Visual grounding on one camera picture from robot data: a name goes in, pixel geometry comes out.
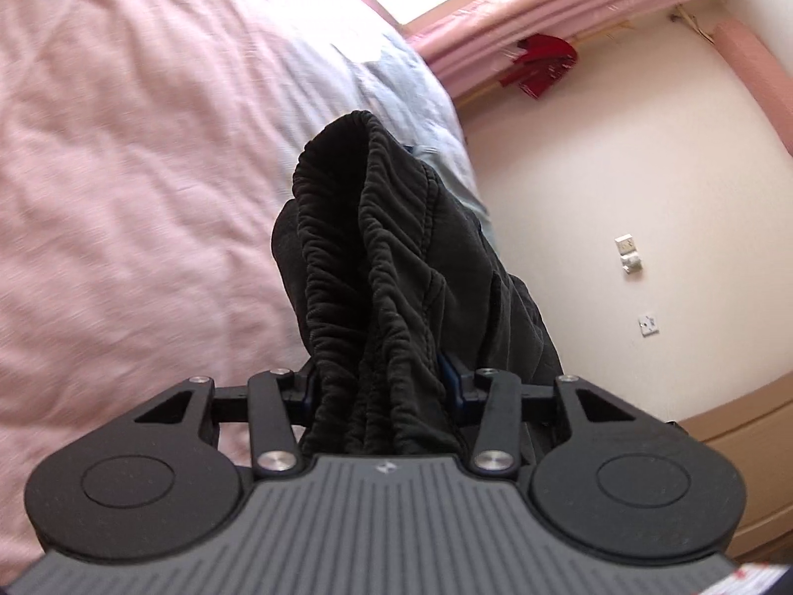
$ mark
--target wall socket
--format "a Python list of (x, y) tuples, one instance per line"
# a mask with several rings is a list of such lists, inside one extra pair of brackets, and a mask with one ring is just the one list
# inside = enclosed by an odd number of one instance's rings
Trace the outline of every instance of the wall socket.
[(639, 316), (639, 327), (641, 327), (641, 334), (645, 336), (653, 335), (658, 332), (658, 323), (655, 321), (655, 315), (647, 313)]

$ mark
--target ribbed gray surface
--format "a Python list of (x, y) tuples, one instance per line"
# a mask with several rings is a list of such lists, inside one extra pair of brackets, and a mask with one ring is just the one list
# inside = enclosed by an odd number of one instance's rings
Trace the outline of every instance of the ribbed gray surface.
[(565, 546), (507, 483), (451, 458), (322, 457), (260, 484), (234, 523), (177, 557), (95, 566), (52, 553), (10, 595), (690, 595), (732, 570), (616, 566)]

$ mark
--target metal bolt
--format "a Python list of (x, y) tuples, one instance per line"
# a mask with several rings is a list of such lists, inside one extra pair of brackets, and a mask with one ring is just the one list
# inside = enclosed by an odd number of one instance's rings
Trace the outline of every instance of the metal bolt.
[(473, 464), (480, 470), (489, 472), (501, 472), (509, 470), (514, 463), (511, 454), (501, 450), (485, 450), (480, 452), (473, 459)]
[(259, 463), (259, 467), (271, 472), (286, 472), (297, 465), (297, 456), (292, 452), (272, 450), (260, 454), (256, 463)]

